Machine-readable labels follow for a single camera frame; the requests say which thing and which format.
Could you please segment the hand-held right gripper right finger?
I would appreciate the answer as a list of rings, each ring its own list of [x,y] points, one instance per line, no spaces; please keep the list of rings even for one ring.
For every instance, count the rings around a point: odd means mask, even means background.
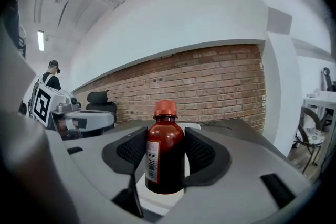
[[[275,223],[280,210],[261,176],[276,174],[296,198],[310,182],[269,149],[224,134],[201,130],[224,145],[232,158],[228,172],[211,186],[188,187],[159,223]]]

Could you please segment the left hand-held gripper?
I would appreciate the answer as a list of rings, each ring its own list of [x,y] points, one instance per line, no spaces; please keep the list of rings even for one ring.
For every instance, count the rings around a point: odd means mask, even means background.
[[[35,83],[31,101],[29,116],[47,130],[57,132],[63,140],[101,135],[115,122],[113,113],[82,110],[75,97],[43,82]]]

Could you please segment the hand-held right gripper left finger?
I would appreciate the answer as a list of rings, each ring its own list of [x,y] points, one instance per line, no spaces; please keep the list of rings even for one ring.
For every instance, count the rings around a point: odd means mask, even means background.
[[[63,141],[46,131],[56,171],[79,218],[141,218],[135,171],[146,151],[147,127]]]

